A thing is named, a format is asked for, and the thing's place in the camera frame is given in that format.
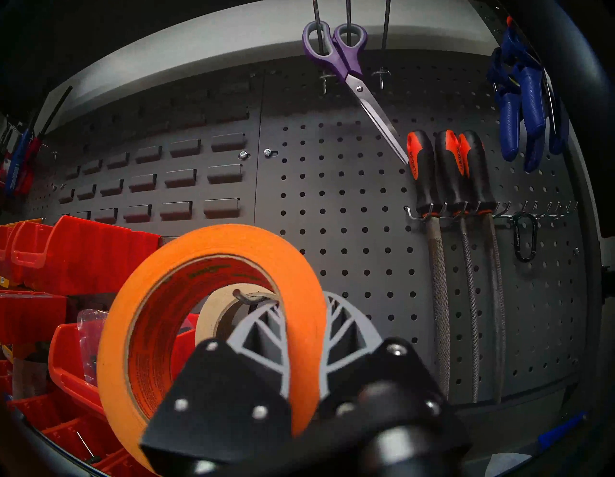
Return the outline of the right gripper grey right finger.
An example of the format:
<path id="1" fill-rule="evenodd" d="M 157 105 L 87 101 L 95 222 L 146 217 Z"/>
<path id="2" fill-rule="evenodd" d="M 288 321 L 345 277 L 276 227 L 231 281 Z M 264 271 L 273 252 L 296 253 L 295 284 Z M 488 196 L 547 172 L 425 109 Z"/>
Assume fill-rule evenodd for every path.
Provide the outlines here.
<path id="1" fill-rule="evenodd" d="M 319 433 L 468 435 L 410 342 L 382 338 L 346 299 L 324 295 Z"/>

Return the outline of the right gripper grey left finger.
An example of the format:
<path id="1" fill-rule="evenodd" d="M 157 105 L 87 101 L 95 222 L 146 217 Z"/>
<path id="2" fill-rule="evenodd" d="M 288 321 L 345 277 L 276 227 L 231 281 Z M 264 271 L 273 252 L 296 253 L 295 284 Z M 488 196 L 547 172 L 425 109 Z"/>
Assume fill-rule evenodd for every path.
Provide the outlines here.
<path id="1" fill-rule="evenodd" d="M 206 473 L 291 440 L 290 360 L 280 303 L 227 340 L 199 343 L 150 418 L 140 449 L 157 474 Z"/>

